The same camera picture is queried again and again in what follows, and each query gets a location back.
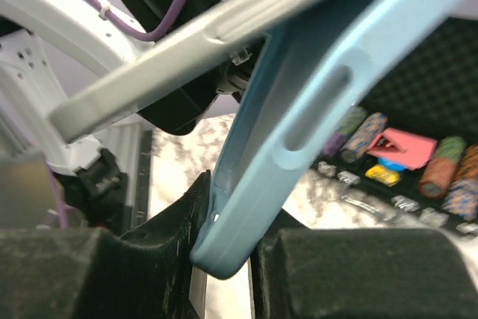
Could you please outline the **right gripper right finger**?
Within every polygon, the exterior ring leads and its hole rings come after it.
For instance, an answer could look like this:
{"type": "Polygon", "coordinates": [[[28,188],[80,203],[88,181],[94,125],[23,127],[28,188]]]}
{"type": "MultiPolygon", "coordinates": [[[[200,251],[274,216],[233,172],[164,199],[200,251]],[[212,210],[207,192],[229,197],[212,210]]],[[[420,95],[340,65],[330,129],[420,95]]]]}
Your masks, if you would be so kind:
{"type": "Polygon", "coordinates": [[[432,229],[309,229],[279,213],[251,257],[257,318],[475,318],[457,247],[432,229]]]}

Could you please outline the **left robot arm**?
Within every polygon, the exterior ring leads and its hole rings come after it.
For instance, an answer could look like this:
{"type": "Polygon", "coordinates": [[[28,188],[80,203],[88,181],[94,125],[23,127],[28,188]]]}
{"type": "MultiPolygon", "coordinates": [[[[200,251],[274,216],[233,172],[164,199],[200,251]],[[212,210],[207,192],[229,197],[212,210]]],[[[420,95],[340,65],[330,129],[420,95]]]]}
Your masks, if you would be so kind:
{"type": "Polygon", "coordinates": [[[117,234],[130,226],[130,178],[114,154],[94,135],[65,143],[47,118],[66,93],[47,61],[44,40],[100,76],[149,49],[113,24],[109,10],[105,0],[99,8],[88,0],[1,0],[1,103],[22,120],[17,125],[2,111],[1,158],[21,160],[41,151],[66,199],[51,208],[33,200],[19,210],[3,208],[5,228],[66,228],[71,208],[91,226],[117,234]]]}

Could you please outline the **phone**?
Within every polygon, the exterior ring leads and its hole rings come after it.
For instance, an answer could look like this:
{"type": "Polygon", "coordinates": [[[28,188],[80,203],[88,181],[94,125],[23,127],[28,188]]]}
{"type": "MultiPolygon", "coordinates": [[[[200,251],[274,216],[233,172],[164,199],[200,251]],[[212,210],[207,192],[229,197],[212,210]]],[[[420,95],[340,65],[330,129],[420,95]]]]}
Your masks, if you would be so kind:
{"type": "Polygon", "coordinates": [[[241,46],[323,0],[227,0],[56,107],[49,120],[71,143],[151,105],[241,46]]]}

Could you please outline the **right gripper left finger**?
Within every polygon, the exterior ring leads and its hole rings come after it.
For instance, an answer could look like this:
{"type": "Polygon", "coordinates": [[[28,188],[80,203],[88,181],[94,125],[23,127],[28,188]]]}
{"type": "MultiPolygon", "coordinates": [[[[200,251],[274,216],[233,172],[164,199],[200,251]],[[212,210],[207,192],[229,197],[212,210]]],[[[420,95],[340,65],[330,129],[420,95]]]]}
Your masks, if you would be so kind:
{"type": "Polygon", "coordinates": [[[122,236],[106,229],[1,232],[3,318],[203,318],[206,275],[190,251],[211,174],[122,236]]]}

